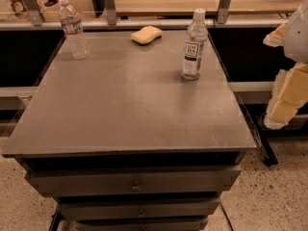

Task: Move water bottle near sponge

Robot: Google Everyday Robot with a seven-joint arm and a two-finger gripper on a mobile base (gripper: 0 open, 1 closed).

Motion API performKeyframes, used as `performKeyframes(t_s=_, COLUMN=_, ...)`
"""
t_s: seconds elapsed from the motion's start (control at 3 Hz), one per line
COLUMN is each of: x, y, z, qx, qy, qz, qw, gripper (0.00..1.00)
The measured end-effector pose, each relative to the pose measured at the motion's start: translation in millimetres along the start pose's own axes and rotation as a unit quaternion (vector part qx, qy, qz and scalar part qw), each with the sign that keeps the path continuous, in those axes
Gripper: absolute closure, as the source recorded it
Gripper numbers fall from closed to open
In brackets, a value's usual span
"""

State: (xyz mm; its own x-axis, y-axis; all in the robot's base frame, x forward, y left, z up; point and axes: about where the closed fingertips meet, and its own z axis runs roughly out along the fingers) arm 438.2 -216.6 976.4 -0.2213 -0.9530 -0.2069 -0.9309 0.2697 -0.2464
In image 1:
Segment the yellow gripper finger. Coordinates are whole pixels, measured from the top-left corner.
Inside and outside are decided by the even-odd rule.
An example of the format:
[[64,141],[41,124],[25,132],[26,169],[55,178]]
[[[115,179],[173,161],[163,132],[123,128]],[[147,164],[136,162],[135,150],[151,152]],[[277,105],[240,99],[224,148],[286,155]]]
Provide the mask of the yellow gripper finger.
[[279,25],[274,31],[266,35],[263,39],[263,44],[270,47],[283,46],[286,26],[287,23],[284,22]]
[[308,64],[296,63],[290,70],[280,69],[276,75],[264,125],[281,129],[308,102]]

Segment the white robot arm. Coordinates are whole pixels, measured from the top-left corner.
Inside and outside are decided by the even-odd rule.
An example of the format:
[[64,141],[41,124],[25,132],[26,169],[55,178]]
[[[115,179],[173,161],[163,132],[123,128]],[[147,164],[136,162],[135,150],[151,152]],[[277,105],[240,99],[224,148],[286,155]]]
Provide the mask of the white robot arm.
[[281,129],[308,102],[308,1],[266,35],[263,44],[282,46],[284,56],[295,62],[290,70],[280,69],[276,75],[264,117],[267,128]]

